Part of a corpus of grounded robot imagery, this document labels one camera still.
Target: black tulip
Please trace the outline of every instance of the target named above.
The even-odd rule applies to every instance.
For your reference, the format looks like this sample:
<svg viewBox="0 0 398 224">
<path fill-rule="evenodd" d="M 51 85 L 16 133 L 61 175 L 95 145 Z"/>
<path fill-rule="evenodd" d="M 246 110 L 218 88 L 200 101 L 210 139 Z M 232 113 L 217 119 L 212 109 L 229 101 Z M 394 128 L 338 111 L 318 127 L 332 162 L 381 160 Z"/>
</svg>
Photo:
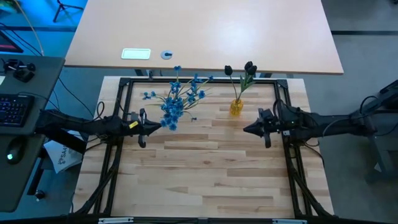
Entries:
<svg viewBox="0 0 398 224">
<path fill-rule="evenodd" d="M 253 62 L 247 62 L 244 66 L 245 71 L 247 71 L 250 67 L 253 66 Z"/>
<path fill-rule="evenodd" d="M 224 72 L 225 72 L 225 75 L 231 76 L 234 71 L 232 70 L 231 66 L 225 65 Z"/>
<path fill-rule="evenodd" d="M 257 66 L 255 66 L 255 65 L 253 65 L 249 69 L 247 69 L 247 72 L 248 72 L 249 75 L 256 74 L 256 71 L 257 71 Z"/>
</svg>

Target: wooden table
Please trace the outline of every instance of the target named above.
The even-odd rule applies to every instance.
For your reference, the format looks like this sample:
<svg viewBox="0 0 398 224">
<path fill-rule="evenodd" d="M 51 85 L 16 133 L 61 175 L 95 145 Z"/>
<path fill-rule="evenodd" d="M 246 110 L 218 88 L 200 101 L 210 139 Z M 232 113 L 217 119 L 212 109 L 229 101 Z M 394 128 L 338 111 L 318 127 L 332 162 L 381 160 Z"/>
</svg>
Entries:
<svg viewBox="0 0 398 224">
<path fill-rule="evenodd" d="M 104 78 L 99 94 L 99 101 L 105 103 L 104 115 L 113 113 L 119 79 Z M 303 80 L 290 79 L 288 84 L 292 104 L 308 111 Z M 139 147 L 137 136 L 124 139 L 113 216 L 293 217 L 280 134 L 271 134 L 272 147 L 266 149 L 263 139 L 242 130 L 256 120 L 258 108 L 272 107 L 274 87 L 254 84 L 242 94 L 242 115 L 232 118 L 228 111 L 234 98 L 231 85 L 207 86 L 217 87 L 190 110 L 197 121 L 191 122 L 185 114 L 175 132 L 161 128 L 148 137 L 145 149 Z M 143 93 L 152 90 L 166 95 L 169 84 L 135 83 L 131 109 L 145 108 L 151 121 L 159 121 L 160 108 L 148 106 L 156 100 L 142 100 Z M 88 147 L 97 143 L 93 141 Z M 105 147 L 95 147 L 84 156 L 73 199 L 75 209 L 98 185 Z M 333 213 L 322 160 L 307 148 L 301 152 L 308 188 Z M 102 209 L 108 190 L 105 192 Z"/>
<path fill-rule="evenodd" d="M 123 60 L 125 48 L 150 59 Z M 65 66 L 221 71 L 250 60 L 262 73 L 343 73 L 321 0 L 89 0 Z"/>
</svg>

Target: yellow vase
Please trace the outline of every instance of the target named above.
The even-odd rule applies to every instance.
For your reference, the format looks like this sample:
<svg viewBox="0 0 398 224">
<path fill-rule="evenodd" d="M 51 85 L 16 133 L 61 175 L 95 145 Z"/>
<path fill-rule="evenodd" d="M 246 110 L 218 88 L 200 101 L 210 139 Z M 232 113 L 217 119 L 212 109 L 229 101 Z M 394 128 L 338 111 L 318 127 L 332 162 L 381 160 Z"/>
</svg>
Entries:
<svg viewBox="0 0 398 224">
<path fill-rule="evenodd" d="M 237 116 L 240 115 L 243 109 L 243 100 L 239 99 L 237 102 L 236 100 L 233 100 L 231 103 L 231 107 L 229 107 L 229 113 L 231 115 Z"/>
</svg>

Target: gray floor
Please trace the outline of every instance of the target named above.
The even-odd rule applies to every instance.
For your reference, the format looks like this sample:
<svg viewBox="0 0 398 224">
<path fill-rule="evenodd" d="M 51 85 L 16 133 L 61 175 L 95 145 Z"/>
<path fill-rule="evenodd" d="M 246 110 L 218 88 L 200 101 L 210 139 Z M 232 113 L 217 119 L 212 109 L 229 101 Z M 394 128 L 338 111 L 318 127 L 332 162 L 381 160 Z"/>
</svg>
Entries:
<svg viewBox="0 0 398 224">
<path fill-rule="evenodd" d="M 332 30 L 398 30 L 398 6 L 388 0 L 323 0 L 322 3 Z M 36 22 L 41 26 L 50 26 L 48 22 L 41 22 L 52 20 L 52 14 L 49 15 L 50 17 L 37 19 Z M 23 23 L 23 17 L 20 16 L 19 19 Z M 65 20 L 69 22 L 64 25 L 70 26 L 73 24 L 70 21 L 75 21 L 75 18 L 66 17 Z M 0 22 L 7 23 L 7 17 L 3 17 Z M 31 43 L 35 42 L 30 32 L 21 33 Z M 73 34 L 54 32 L 40 35 L 48 40 L 52 36 L 59 37 L 59 41 L 45 42 L 47 55 L 65 56 Z M 340 35 L 334 36 L 334 40 L 345 70 L 343 76 L 294 75 L 294 78 L 304 78 L 311 109 L 320 114 L 342 114 L 356 110 L 364 97 L 375 94 L 398 78 L 398 36 Z M 72 92 L 94 110 L 103 76 L 131 74 L 134 71 L 64 68 L 61 78 Z M 56 91 L 63 112 L 90 117 L 84 107 L 68 95 L 61 85 L 56 86 Z M 380 128 L 387 130 L 397 121 L 395 117 L 388 117 Z M 398 181 L 368 184 L 364 180 L 364 175 L 375 163 L 366 139 L 349 135 L 326 137 L 320 139 L 320 145 L 336 215 L 398 223 Z M 47 198 L 36 202 L 32 197 L 25 196 L 15 213 L 0 213 L 0 220 L 66 214 L 70 208 L 70 196 L 76 185 L 78 170 L 79 167 L 74 167 L 58 175 L 46 171 L 40 188 L 46 191 Z"/>
</svg>

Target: keyboard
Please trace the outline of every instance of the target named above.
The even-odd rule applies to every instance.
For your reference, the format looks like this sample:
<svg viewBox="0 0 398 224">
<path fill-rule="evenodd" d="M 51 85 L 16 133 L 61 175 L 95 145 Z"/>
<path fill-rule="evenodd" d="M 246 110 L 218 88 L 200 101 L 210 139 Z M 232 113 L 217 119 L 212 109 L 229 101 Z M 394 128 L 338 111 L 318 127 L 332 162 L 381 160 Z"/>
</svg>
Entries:
<svg viewBox="0 0 398 224">
<path fill-rule="evenodd" d="M 23 127 L 34 96 L 0 94 L 0 126 Z"/>
</svg>

